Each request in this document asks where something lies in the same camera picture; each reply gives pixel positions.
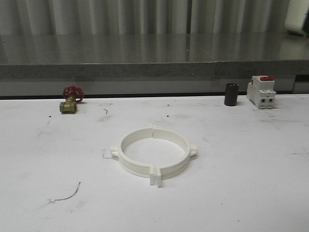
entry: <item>white circuit breaker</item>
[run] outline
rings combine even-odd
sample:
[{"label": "white circuit breaker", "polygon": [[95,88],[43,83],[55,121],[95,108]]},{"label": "white circuit breaker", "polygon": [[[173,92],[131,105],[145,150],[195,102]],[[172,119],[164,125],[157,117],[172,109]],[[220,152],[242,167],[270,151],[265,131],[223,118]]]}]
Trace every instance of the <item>white circuit breaker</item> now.
[{"label": "white circuit breaker", "polygon": [[247,98],[259,109],[273,108],[276,96],[274,84],[274,76],[253,76],[248,84]]}]

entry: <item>dark mark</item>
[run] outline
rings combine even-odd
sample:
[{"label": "dark mark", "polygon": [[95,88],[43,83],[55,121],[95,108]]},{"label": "dark mark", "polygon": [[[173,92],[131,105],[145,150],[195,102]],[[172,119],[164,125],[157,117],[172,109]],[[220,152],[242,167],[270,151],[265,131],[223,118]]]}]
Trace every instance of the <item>dark mark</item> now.
[{"label": "dark mark", "polygon": [[176,115],[177,118],[189,118],[187,115]]},{"label": "dark mark", "polygon": [[260,120],[261,122],[268,122],[268,123],[272,123],[272,122],[287,122],[287,123],[299,123],[299,121],[297,120],[285,120],[285,119],[267,119],[267,120]]},{"label": "dark mark", "polygon": [[38,133],[38,135],[37,135],[37,137],[40,137],[41,136],[41,134],[43,134],[44,132],[43,131],[41,131],[40,133]]},{"label": "dark mark", "polygon": [[73,196],[77,193],[80,184],[81,184],[81,183],[79,182],[79,183],[78,183],[78,186],[77,186],[77,189],[76,189],[76,191],[75,191],[75,193],[73,193],[71,196],[69,196],[69,197],[67,197],[67,198],[64,198],[64,199],[56,199],[55,201],[64,201],[64,200],[67,200],[67,199],[70,199],[71,197],[73,197]]},{"label": "dark mark", "polygon": [[106,149],[103,149],[103,150],[102,150],[102,152],[103,152],[102,157],[103,157],[103,158],[104,158],[104,155],[105,155],[105,151],[106,151]]},{"label": "dark mark", "polygon": [[278,131],[281,131],[278,127],[276,127],[274,124],[272,124]]},{"label": "dark mark", "polygon": [[104,122],[105,120],[108,120],[108,119],[110,119],[109,116],[104,116],[104,117],[100,118],[98,121],[99,122]]},{"label": "dark mark", "polygon": [[290,155],[309,155],[309,152],[306,152],[306,153],[290,153]]},{"label": "dark mark", "polygon": [[295,97],[298,97],[298,98],[300,98],[300,99],[304,100],[302,97],[299,97],[299,96],[297,96],[297,95],[295,95]]},{"label": "dark mark", "polygon": [[44,205],[42,205],[41,207],[39,207],[38,209],[43,209],[43,208],[45,208],[46,206],[48,206],[49,205],[49,203],[52,203],[52,201],[51,201],[51,199],[47,199],[49,202],[48,203],[46,203],[46,204],[44,204]]}]

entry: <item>white table surface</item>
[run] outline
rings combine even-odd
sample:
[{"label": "white table surface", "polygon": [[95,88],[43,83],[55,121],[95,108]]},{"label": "white table surface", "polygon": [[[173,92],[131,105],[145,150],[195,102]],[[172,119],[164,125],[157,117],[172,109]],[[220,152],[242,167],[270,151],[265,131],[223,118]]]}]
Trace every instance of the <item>white table surface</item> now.
[{"label": "white table surface", "polygon": [[[74,115],[61,100],[0,101],[0,231],[309,231],[309,95],[271,110],[223,101],[85,99]],[[198,146],[162,188],[103,158],[149,124]]]}]

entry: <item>gate valve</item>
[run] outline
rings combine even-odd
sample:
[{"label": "gate valve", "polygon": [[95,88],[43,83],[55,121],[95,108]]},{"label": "gate valve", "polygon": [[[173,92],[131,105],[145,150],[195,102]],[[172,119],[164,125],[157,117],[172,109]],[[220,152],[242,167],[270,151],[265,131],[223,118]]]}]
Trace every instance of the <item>gate valve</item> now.
[{"label": "gate valve", "polygon": [[60,112],[65,113],[76,113],[77,106],[84,98],[84,93],[81,88],[76,86],[69,86],[63,90],[62,96],[66,99],[65,102],[60,103]]}]

